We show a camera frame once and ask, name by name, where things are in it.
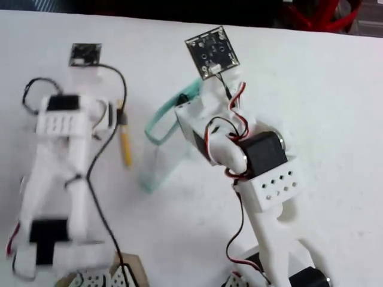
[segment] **black circuit board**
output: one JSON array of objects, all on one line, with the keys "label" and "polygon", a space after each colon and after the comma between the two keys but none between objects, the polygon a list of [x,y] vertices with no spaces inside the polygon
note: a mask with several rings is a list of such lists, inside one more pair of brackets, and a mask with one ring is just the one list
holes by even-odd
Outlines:
[{"label": "black circuit board", "polygon": [[219,72],[239,66],[238,58],[222,26],[185,41],[203,80],[216,74],[210,67],[221,65]]},{"label": "black circuit board", "polygon": [[70,66],[96,66],[100,62],[101,44],[75,43],[72,45]]}]

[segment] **white table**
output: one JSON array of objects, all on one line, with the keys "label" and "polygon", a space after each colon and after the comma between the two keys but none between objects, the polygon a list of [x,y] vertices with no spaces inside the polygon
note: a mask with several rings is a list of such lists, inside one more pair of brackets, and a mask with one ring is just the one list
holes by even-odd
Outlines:
[{"label": "white table", "polygon": [[[19,179],[29,171],[35,149],[35,136],[25,128],[31,118],[20,104],[25,84],[45,75],[71,90],[71,44],[103,43],[102,62],[127,79],[137,157],[151,114],[198,77],[184,40],[213,27],[0,11],[2,244],[17,216]],[[342,286],[380,286],[383,39],[230,26],[226,32],[248,83],[244,105],[283,119],[294,133],[312,187],[312,211],[336,252]],[[105,91],[119,97],[119,79],[109,72],[104,78],[114,83]],[[98,163],[94,182],[122,250],[141,257],[152,286],[220,286],[224,249],[240,223],[223,169],[194,152],[151,195],[134,180],[135,173],[121,166],[116,140]],[[256,244],[246,221],[232,252]],[[12,282],[10,262],[1,266],[2,280]]]}]

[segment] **white plastic bracket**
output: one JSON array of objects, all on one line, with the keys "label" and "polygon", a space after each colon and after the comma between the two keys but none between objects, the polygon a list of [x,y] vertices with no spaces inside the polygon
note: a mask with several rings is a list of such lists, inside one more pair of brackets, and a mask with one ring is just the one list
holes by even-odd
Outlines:
[{"label": "white plastic bracket", "polygon": [[[132,275],[127,267],[125,268],[128,287],[138,287],[135,284]],[[111,277],[109,270],[104,271],[82,271],[77,273],[77,277],[73,279],[68,287],[126,287],[122,269],[119,267]]]},{"label": "white plastic bracket", "polygon": [[[299,169],[295,158],[250,181],[239,181],[234,189],[242,197],[259,242],[262,266],[274,286],[291,287],[288,279],[289,253],[291,244],[296,240],[309,251],[314,266],[331,278],[336,286],[336,264],[331,248],[312,223],[306,194],[302,192],[305,187]],[[283,210],[277,217],[276,208],[280,204]]]}]

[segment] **black wire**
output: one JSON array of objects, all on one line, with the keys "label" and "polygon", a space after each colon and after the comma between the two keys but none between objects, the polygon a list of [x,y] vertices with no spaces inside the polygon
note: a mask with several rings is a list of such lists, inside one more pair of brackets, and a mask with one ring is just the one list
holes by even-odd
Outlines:
[{"label": "black wire", "polygon": [[223,121],[229,123],[229,124],[233,127],[233,129],[234,129],[236,135],[237,135],[237,136],[240,136],[240,135],[239,135],[239,132],[238,132],[238,129],[234,126],[234,124],[233,124],[230,120],[228,120],[228,119],[226,119],[226,118],[224,118],[224,117],[218,117],[218,116],[217,116],[217,117],[211,118],[211,120],[208,122],[208,124],[206,125],[206,127],[209,127],[210,125],[212,125],[213,122],[214,122],[215,120],[217,120],[217,119],[219,119],[219,120],[223,120]]},{"label": "black wire", "polygon": [[80,284],[77,287],[81,287],[84,284],[84,276],[81,274],[81,272],[77,272],[77,273],[78,275],[80,275],[80,279],[81,279]]},{"label": "black wire", "polygon": [[[110,69],[110,70],[118,73],[118,75],[121,77],[121,80],[122,80],[122,83],[123,83],[123,86],[124,86],[124,96],[123,96],[123,102],[122,102],[122,105],[121,105],[120,109],[123,111],[124,107],[125,107],[125,103],[126,103],[126,97],[127,97],[126,81],[125,81],[125,78],[124,78],[123,74],[118,69],[116,69],[115,67],[112,67],[110,65],[98,64],[96,66]],[[99,200],[97,198],[97,195],[95,193],[95,189],[93,188],[92,182],[90,181],[90,175],[92,174],[92,170],[93,170],[93,168],[94,168],[98,158],[104,152],[105,148],[109,145],[109,143],[112,141],[114,135],[117,132],[117,128],[118,128],[118,122],[116,121],[116,124],[115,124],[115,127],[114,127],[113,131],[112,131],[112,134],[107,139],[107,141],[101,146],[100,150],[97,152],[97,154],[95,155],[94,159],[92,160],[92,162],[91,162],[91,164],[90,164],[90,166],[88,168],[87,174],[86,174],[86,181],[88,183],[90,193],[91,193],[91,195],[93,197],[93,201],[95,202],[95,205],[96,205],[97,211],[98,211],[98,213],[100,215],[100,218],[102,220],[102,223],[104,224],[105,229],[107,230],[107,232],[109,233],[110,237],[112,238],[112,241],[114,243],[115,249],[117,251],[118,259],[120,261],[120,265],[123,266],[124,265],[124,260],[122,258],[120,246],[118,245],[117,240],[115,239],[115,236],[113,234],[113,231],[110,228],[107,219],[105,218],[105,215],[104,215],[104,213],[103,213],[103,211],[101,209],[101,206],[100,206]],[[122,274],[124,276],[125,285],[129,286],[129,282],[127,280],[125,268],[123,268],[123,267],[122,267]]]},{"label": "black wire", "polygon": [[17,255],[17,252],[14,253],[14,256],[13,256],[13,260],[12,260],[12,273],[13,273],[13,276],[24,281],[24,282],[33,282],[35,281],[36,279],[36,273],[34,274],[33,277],[28,277],[28,276],[25,276],[25,275],[22,275],[20,273],[18,273],[16,271],[16,255]]},{"label": "black wire", "polygon": [[218,78],[218,80],[220,80],[220,82],[223,84],[223,87],[225,88],[225,92],[226,92],[226,97],[227,97],[229,100],[231,100],[233,96],[232,96],[232,94],[231,94],[229,88],[227,87],[226,83],[224,82],[224,80],[223,80],[223,78],[222,78],[222,74],[221,74],[221,73],[217,73],[215,76],[216,76],[216,77]]},{"label": "black wire", "polygon": [[[236,185],[238,183],[238,180],[236,179],[236,180],[234,180],[234,185]],[[232,258],[230,257],[230,255],[229,255],[229,248],[230,248],[230,245],[232,244],[232,242],[239,236],[239,234],[242,232],[242,229],[243,229],[243,227],[244,227],[244,219],[245,219],[245,216],[244,216],[244,205],[243,205],[243,202],[242,202],[242,197],[241,197],[241,195],[239,194],[239,193],[237,193],[236,192],[236,195],[238,196],[238,199],[239,199],[239,203],[241,204],[241,216],[242,216],[242,219],[241,219],[241,226],[239,227],[239,229],[238,229],[238,231],[234,234],[234,236],[229,240],[229,242],[227,243],[227,246],[226,246],[226,257],[227,257],[227,259],[229,259],[230,261],[232,261]],[[271,282],[270,282],[270,280],[266,277],[266,275],[264,275],[263,273],[262,273],[262,271],[261,270],[259,270],[259,269],[256,269],[262,276],[263,276],[263,278],[265,278],[265,280],[267,281],[267,283],[269,284],[269,285],[271,285]]]},{"label": "black wire", "polygon": [[28,95],[29,89],[31,88],[31,86],[35,82],[37,82],[37,81],[45,81],[45,82],[51,83],[56,88],[56,91],[57,91],[58,95],[62,95],[63,94],[62,87],[55,80],[53,80],[51,78],[37,77],[37,78],[31,79],[29,81],[29,83],[27,83],[27,85],[25,86],[24,94],[23,94],[23,99],[22,99],[22,105],[28,111],[28,113],[30,113],[31,115],[38,115],[39,111],[38,111],[38,109],[32,109],[29,106],[29,104],[26,102],[26,96]]},{"label": "black wire", "polygon": [[136,279],[136,276],[134,275],[133,270],[132,270],[132,268],[130,267],[130,265],[129,265],[128,263],[124,263],[123,267],[121,267],[121,268],[124,269],[124,266],[126,266],[127,269],[129,270],[129,273],[130,273],[130,275],[132,276],[132,280],[133,280],[135,286],[136,286],[136,287],[139,287],[139,285],[138,285],[138,281],[137,281],[137,279]]}]

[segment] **yellow marker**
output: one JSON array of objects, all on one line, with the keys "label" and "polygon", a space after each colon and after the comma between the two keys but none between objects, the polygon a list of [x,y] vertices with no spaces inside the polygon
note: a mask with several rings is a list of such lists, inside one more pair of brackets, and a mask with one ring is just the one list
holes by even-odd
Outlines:
[{"label": "yellow marker", "polygon": [[[121,108],[122,101],[118,101],[118,107]],[[129,136],[127,133],[127,116],[125,112],[123,111],[124,115],[122,115],[121,123],[119,126],[120,130],[120,140],[121,140],[121,150],[123,154],[124,163],[127,167],[132,165],[132,156],[130,153],[130,147],[129,147]]]}]

